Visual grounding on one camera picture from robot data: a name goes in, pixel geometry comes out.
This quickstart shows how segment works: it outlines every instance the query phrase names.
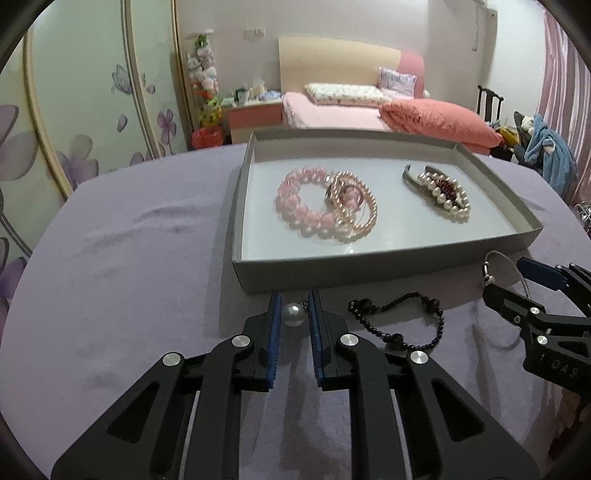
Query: nightstand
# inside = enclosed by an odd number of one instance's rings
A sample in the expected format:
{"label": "nightstand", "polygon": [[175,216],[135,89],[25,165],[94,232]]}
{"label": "nightstand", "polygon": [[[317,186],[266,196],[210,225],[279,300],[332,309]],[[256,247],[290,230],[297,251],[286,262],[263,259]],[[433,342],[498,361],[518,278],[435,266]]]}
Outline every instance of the nightstand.
{"label": "nightstand", "polygon": [[225,108],[232,143],[246,143],[251,133],[263,128],[281,125],[283,100],[250,100],[246,105],[232,105]]}

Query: purple tablecloth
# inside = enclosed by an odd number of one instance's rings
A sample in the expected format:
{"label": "purple tablecloth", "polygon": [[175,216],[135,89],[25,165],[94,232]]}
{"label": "purple tablecloth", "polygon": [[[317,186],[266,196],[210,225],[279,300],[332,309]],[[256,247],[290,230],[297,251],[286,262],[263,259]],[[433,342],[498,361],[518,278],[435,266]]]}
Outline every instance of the purple tablecloth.
{"label": "purple tablecloth", "polygon": [[[230,261],[228,217],[244,150],[167,157],[85,182],[47,229],[0,345],[0,411],[46,475],[161,355],[206,353],[266,309],[268,296],[243,293]],[[591,268],[591,242],[542,178],[484,161],[545,226],[531,256]],[[550,313],[580,314],[562,294],[531,289]],[[483,304],[480,265],[321,295],[327,310],[367,337],[347,314],[347,301],[368,296],[381,304],[414,290],[441,299],[446,310],[433,357],[543,467],[560,389],[522,369],[518,330]],[[412,304],[375,320],[413,343],[435,332]],[[244,395],[241,479],[350,478],[348,395],[316,387],[306,324],[283,327],[281,342],[275,388]]]}

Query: white pearl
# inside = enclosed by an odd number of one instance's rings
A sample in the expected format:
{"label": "white pearl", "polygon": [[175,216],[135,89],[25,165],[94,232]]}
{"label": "white pearl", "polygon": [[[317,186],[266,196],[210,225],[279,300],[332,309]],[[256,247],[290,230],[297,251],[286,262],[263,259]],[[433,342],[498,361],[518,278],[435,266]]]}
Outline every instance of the white pearl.
{"label": "white pearl", "polygon": [[288,303],[281,312],[281,320],[288,327],[299,327],[307,318],[308,315],[300,303]]}

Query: pink curtain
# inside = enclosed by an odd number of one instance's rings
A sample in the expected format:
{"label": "pink curtain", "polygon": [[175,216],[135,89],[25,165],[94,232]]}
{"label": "pink curtain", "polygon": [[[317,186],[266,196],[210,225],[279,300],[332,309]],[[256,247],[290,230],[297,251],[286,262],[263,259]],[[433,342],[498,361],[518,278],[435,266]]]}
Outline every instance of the pink curtain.
{"label": "pink curtain", "polygon": [[591,74],[551,13],[545,13],[546,64],[538,113],[569,145],[579,171],[571,203],[591,201]]}

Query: headboard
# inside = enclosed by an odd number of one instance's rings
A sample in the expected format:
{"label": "headboard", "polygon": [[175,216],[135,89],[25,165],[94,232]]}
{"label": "headboard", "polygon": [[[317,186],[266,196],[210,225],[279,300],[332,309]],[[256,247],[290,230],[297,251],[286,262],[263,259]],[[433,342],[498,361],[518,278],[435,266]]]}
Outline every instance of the headboard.
{"label": "headboard", "polygon": [[415,97],[425,88],[423,58],[394,48],[332,38],[279,39],[282,92],[303,92],[311,82],[377,85],[378,67],[417,76]]}

